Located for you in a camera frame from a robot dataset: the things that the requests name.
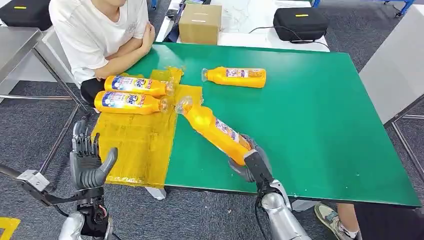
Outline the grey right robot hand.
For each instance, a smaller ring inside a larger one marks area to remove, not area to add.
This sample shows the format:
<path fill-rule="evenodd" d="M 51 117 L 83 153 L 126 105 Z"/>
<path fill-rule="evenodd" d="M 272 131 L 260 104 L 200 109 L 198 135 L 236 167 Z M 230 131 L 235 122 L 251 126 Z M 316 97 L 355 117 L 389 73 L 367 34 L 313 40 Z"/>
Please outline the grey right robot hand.
<path fill-rule="evenodd" d="M 268 156 L 253 138 L 243 133 L 240 137 L 243 137 L 251 147 L 251 150 L 243 156 L 247 163 L 242 166 L 229 158 L 228 164 L 246 182 L 255 183 L 258 191 L 265 189 L 275 180 Z"/>

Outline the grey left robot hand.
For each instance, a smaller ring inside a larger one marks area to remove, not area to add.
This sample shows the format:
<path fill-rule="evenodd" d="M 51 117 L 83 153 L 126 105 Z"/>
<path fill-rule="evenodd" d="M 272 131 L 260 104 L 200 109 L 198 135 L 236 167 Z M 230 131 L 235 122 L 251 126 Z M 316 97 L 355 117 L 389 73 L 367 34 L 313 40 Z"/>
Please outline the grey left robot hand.
<path fill-rule="evenodd" d="M 106 159 L 102 161 L 99 138 L 99 133 L 94 137 L 89 135 L 84 119 L 75 123 L 69 165 L 71 178 L 77 190 L 102 187 L 118 159 L 118 148 L 112 147 Z"/>

